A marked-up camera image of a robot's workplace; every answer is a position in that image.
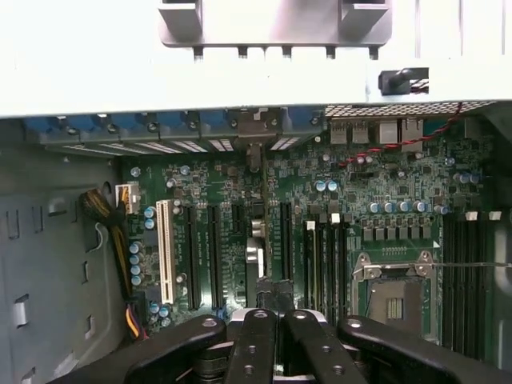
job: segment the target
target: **blue capacitor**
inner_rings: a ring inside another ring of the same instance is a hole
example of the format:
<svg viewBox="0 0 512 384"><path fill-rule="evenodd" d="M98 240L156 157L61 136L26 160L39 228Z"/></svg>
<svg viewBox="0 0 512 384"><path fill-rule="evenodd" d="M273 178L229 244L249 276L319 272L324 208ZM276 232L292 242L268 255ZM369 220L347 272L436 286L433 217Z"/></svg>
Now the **blue capacitor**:
<svg viewBox="0 0 512 384"><path fill-rule="evenodd" d="M131 277L131 283L133 286L140 286L142 282L142 279L140 276L132 276Z"/></svg>
<svg viewBox="0 0 512 384"><path fill-rule="evenodd" d="M130 272L131 272L131 274L134 274L134 275L141 274L141 267L140 266L132 266L130 268Z"/></svg>
<svg viewBox="0 0 512 384"><path fill-rule="evenodd" d="M140 259L140 257L139 257L138 255L136 255L136 254L132 254L132 255L130 256L130 264L131 264L132 266L136 266L137 264L139 264L139 263L140 263L140 261L141 261L141 259Z"/></svg>
<svg viewBox="0 0 512 384"><path fill-rule="evenodd" d="M154 229L154 220L152 218L148 218L144 221L144 228L147 230L153 230Z"/></svg>

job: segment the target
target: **metal frame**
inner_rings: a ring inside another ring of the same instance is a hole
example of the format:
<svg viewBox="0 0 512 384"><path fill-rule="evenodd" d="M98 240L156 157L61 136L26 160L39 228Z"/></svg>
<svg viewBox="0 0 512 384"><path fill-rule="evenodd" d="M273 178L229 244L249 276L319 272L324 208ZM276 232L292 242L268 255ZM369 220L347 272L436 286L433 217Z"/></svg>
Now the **metal frame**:
<svg viewBox="0 0 512 384"><path fill-rule="evenodd" d="M7 0L0 118L512 99L510 0L486 1L486 12L468 0L411 0L395 2L393 12L393 36L376 61L366 48L337 48L332 59L324 47L294 47L291 58L280 47L249 48L247 58L236 48L205 48L194 60L192 48L160 43L152 2L97 0L78 13L60 0L30 12ZM430 93L381 96L380 72L408 66L430 68Z"/></svg>

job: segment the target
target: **motherboard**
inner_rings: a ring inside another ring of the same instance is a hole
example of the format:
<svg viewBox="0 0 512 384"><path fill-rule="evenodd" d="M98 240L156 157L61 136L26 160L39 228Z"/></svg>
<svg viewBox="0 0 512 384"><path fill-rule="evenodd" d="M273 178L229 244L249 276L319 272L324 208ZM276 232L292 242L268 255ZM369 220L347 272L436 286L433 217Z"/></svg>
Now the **motherboard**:
<svg viewBox="0 0 512 384"><path fill-rule="evenodd" d="M453 303L461 278L483 286L488 273L453 264L484 262L486 252L476 243L472 259L454 250L455 232L492 220L494 139L484 126L467 134L463 122L435 134L444 123L340 119L257 154L123 158L124 183L140 197L129 215L130 264L148 332L199 314L229 319L258 304L264 278L293 283L294 306L332 324L360 314L443 345L460 321L470 331L486 290L473 291L471 313Z"/></svg>

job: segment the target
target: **pci slot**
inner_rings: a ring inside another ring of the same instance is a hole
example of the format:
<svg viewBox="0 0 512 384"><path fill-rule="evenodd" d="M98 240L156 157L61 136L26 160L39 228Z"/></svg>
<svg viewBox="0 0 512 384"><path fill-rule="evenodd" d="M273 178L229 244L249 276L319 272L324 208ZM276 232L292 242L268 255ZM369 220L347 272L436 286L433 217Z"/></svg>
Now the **pci slot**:
<svg viewBox="0 0 512 384"><path fill-rule="evenodd" d="M186 284L189 310L198 310L201 306L201 287L199 285L198 228L195 207L186 206L183 216L185 219L185 249L188 257Z"/></svg>
<svg viewBox="0 0 512 384"><path fill-rule="evenodd" d="M160 259L160 287L162 303L174 304L176 279L174 260L174 231L171 217L170 200L157 202L158 256Z"/></svg>
<svg viewBox="0 0 512 384"><path fill-rule="evenodd" d="M222 287L221 211L218 206L208 206L208 242L211 305L212 309L219 310L224 307L224 290Z"/></svg>
<svg viewBox="0 0 512 384"><path fill-rule="evenodd" d="M303 223L302 239L304 241L304 308L313 309L313 260L314 260L314 228L316 222L306 221Z"/></svg>
<svg viewBox="0 0 512 384"><path fill-rule="evenodd" d="M291 221L291 203L282 202L281 210L281 264L283 280L292 280L293 255L292 255L292 221Z"/></svg>

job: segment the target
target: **yellow wire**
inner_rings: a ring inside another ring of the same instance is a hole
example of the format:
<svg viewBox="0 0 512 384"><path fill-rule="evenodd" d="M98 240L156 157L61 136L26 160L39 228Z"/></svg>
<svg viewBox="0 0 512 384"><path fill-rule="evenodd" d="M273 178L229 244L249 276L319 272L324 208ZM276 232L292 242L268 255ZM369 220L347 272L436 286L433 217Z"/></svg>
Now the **yellow wire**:
<svg viewBox="0 0 512 384"><path fill-rule="evenodd" d="M135 324L133 324L133 322L131 321L131 318L130 318L130 311L128 310L128 308L126 308L126 312L125 312L125 316L126 316L126 322L128 323L128 327L131 329L131 331L134 333L135 335L135 338L138 338L138 330L137 330L137 327L135 326Z"/></svg>

